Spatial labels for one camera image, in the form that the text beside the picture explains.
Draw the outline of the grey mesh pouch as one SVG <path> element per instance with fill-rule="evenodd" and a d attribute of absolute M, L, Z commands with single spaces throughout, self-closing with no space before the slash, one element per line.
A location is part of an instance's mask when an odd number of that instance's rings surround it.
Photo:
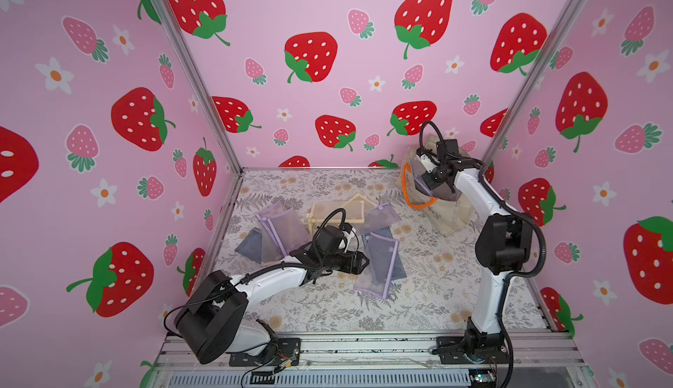
<path fill-rule="evenodd" d="M 415 188 L 427 196 L 456 202 L 462 195 L 457 189 L 452 189 L 444 178 L 436 178 L 438 165 L 427 156 L 415 155 L 411 161 Z"/>

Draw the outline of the large purple mesh pouch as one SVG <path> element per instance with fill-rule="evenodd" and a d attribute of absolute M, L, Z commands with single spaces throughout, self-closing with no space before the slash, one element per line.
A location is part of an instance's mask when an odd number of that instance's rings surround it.
<path fill-rule="evenodd" d="M 364 242 L 364 253 L 369 263 L 355 280 L 353 289 L 385 300 L 389 295 L 399 241 L 370 233 L 365 236 Z"/>

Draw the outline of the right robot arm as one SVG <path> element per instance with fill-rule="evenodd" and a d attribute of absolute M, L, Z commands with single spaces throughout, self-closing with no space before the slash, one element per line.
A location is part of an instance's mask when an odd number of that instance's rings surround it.
<path fill-rule="evenodd" d="M 462 342 L 434 350 L 437 355 L 465 356 L 478 363 L 506 345 L 503 312 L 511 279 L 532 277 L 541 270 L 542 262 L 532 272 L 524 272 L 522 267 L 529 261 L 533 236 L 542 240 L 543 234 L 531 216 L 516 211 L 495 193 L 480 173 L 479 160 L 458 154 L 457 141 L 440 140 L 434 151 L 422 145 L 416 150 L 416 158 L 425 168 L 422 178 L 427 186 L 446 184 L 461 193 L 484 222 L 475 245 L 482 266 L 477 306 Z"/>

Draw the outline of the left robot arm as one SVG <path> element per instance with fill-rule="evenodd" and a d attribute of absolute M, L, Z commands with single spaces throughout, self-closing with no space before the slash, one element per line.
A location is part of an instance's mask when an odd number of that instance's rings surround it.
<path fill-rule="evenodd" d="M 224 354 L 241 355 L 256 365 L 279 358 L 278 335 L 262 320 L 246 324 L 247 309 L 333 272 L 361 274 L 370 259 L 359 248 L 350 250 L 351 243 L 359 244 L 351 225 L 328 225 L 310 242 L 257 272 L 235 276 L 212 272 L 176 314 L 177 334 L 201 365 Z"/>

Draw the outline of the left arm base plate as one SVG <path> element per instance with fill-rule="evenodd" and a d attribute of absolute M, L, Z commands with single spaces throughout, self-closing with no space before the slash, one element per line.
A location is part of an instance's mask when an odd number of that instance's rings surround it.
<path fill-rule="evenodd" d="M 253 348 L 230 353 L 230 367 L 273 366 L 285 369 L 299 365 L 301 338 L 273 338 Z"/>

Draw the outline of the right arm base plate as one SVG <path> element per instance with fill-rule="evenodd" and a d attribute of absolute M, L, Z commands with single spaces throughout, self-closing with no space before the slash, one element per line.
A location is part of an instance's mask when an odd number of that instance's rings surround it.
<path fill-rule="evenodd" d="M 430 352 L 439 356 L 443 365 L 481 365 L 490 360 L 506 365 L 509 360 L 506 341 L 501 335 L 440 336 Z"/>

